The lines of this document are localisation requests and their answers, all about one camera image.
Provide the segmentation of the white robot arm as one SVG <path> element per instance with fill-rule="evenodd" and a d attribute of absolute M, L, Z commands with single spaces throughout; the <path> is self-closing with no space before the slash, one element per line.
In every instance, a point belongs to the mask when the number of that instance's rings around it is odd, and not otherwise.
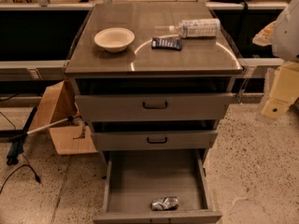
<path fill-rule="evenodd" d="M 261 116 L 276 120 L 299 98 L 299 0 L 291 0 L 252 42 L 262 47 L 270 45 L 273 55 L 284 61 L 274 72 L 270 90 L 261 102 Z"/>

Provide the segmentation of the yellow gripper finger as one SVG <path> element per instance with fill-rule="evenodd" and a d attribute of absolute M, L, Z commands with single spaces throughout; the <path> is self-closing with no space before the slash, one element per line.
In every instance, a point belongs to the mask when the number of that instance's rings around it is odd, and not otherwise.
<path fill-rule="evenodd" d="M 299 99 L 299 62 L 285 62 L 274 71 L 261 115 L 275 120 L 282 117 Z"/>
<path fill-rule="evenodd" d="M 261 47 L 270 45 L 275 25 L 276 23 L 274 21 L 267 24 L 258 34 L 252 38 L 252 43 Z"/>

